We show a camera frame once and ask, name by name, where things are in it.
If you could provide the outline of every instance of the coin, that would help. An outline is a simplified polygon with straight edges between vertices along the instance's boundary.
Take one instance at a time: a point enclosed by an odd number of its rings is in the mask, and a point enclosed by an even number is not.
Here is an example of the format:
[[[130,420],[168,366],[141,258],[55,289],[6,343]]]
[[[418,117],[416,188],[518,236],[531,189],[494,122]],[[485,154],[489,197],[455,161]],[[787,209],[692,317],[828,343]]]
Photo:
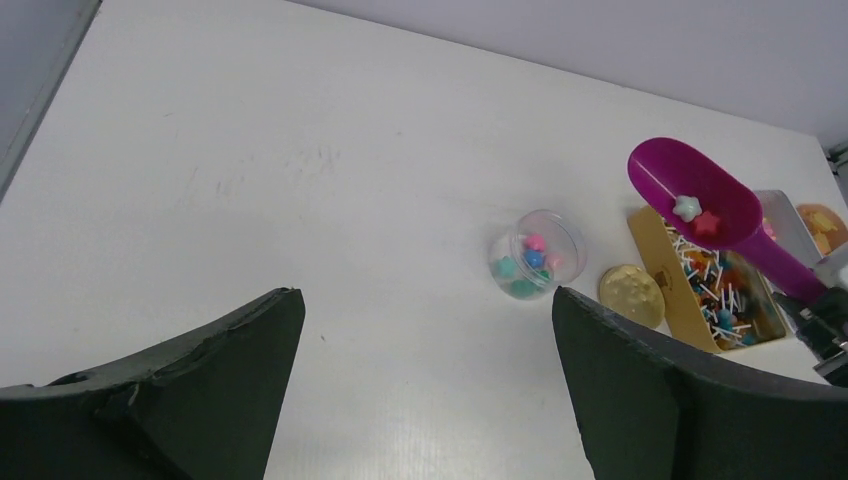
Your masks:
[[[598,285],[598,300],[615,313],[648,328],[657,328],[665,316],[665,299],[659,285],[636,265],[607,270]]]

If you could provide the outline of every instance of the bead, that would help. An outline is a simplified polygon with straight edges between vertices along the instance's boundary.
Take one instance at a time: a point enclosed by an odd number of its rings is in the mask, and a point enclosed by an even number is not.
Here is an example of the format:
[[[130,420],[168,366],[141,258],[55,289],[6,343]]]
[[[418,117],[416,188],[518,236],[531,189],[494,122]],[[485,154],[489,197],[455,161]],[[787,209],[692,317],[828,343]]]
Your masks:
[[[701,203],[695,197],[680,195],[675,200],[674,208],[671,211],[681,220],[689,223],[701,214]]]
[[[721,219],[706,211],[692,221],[695,225],[695,235],[699,237],[714,237],[718,235],[718,226]]]
[[[524,246],[529,248],[530,250],[535,250],[537,252],[545,251],[545,237],[539,235],[538,233],[534,233],[533,235],[528,235],[527,238],[524,239]]]
[[[515,298],[527,298],[536,293],[536,285],[526,278],[515,280],[509,284],[509,293]]]
[[[515,271],[518,270],[518,264],[512,257],[504,257],[495,262],[495,275],[502,278],[511,278],[515,276]]]
[[[548,270],[559,270],[563,265],[565,265],[565,259],[562,258],[562,255],[558,253],[545,255],[545,266],[548,267]]]
[[[545,256],[535,250],[525,250],[524,261],[530,265],[530,268],[542,268],[545,264]]]
[[[716,317],[718,317],[719,327],[724,330],[733,330],[733,314],[730,313],[730,310],[722,308],[716,313]]]

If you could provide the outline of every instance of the white table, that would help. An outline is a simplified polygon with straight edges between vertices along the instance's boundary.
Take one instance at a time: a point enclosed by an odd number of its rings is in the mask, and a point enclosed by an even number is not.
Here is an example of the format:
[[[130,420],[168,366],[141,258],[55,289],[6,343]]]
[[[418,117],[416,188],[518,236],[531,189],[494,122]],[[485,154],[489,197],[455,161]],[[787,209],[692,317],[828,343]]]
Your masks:
[[[486,248],[564,211],[594,296],[640,261],[625,161],[660,135],[848,217],[806,135],[279,0],[111,0],[0,207],[0,385],[297,286],[268,478],[591,478],[550,297]],[[736,359],[817,380],[794,340]]]

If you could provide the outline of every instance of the colorful beads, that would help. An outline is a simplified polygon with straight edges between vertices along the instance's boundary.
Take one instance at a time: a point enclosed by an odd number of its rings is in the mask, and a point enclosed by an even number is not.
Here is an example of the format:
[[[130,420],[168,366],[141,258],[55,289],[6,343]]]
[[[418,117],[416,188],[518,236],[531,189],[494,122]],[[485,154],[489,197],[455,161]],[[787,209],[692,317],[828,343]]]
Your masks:
[[[509,284],[509,293],[515,298],[527,298],[536,293],[536,285],[526,278],[514,280]]]
[[[718,235],[718,226],[721,219],[713,215],[712,212],[706,211],[692,220],[695,226],[695,235],[699,237],[714,237]]]
[[[527,262],[530,268],[542,268],[545,264],[545,256],[536,250],[525,250],[524,261]]]
[[[537,251],[537,252],[544,252],[545,248],[546,248],[545,247],[545,237],[539,235],[538,233],[528,235],[527,238],[524,239],[524,246],[528,250],[534,250],[534,251]]]
[[[680,195],[675,199],[674,208],[671,211],[686,223],[691,222],[702,213],[701,203],[698,199],[686,195]]]
[[[512,278],[518,270],[518,264],[512,257],[503,257],[495,262],[495,275],[501,278]]]
[[[558,270],[563,265],[565,265],[565,259],[562,258],[562,255],[558,253],[549,253],[545,255],[545,267],[547,267],[548,270]]]

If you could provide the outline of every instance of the magenta plastic scoop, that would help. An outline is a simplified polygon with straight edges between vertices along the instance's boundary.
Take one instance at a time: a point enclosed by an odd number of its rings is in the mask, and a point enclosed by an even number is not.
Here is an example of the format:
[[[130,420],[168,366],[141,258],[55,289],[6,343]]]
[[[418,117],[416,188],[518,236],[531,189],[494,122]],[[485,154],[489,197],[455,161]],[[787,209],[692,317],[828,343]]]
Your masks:
[[[690,242],[738,253],[806,305],[825,292],[813,272],[763,230],[763,207],[754,192],[703,153],[678,140],[652,138],[630,154],[627,174],[648,204]],[[696,235],[692,223],[672,212],[679,195],[696,197],[704,212],[719,218],[715,235]]]

